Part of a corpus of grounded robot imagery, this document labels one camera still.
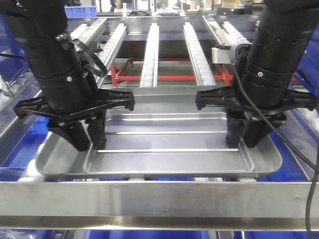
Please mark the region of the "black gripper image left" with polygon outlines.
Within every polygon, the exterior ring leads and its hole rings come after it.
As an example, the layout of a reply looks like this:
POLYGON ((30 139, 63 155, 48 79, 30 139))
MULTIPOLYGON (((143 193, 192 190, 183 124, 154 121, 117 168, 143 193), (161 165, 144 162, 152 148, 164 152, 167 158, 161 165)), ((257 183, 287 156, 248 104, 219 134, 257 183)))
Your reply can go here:
POLYGON ((133 111, 134 107, 133 92, 99 89, 93 99, 81 104, 77 109, 68 109, 65 113, 54 110, 49 106, 45 97, 19 101, 13 110, 19 119, 35 115, 55 120, 49 121, 47 124, 49 131, 67 140, 78 151, 87 151, 90 146, 88 136, 82 123, 74 121, 88 119, 87 131, 93 143, 93 148, 104 149, 107 142, 105 136, 106 114, 99 112, 115 108, 125 108, 133 111))

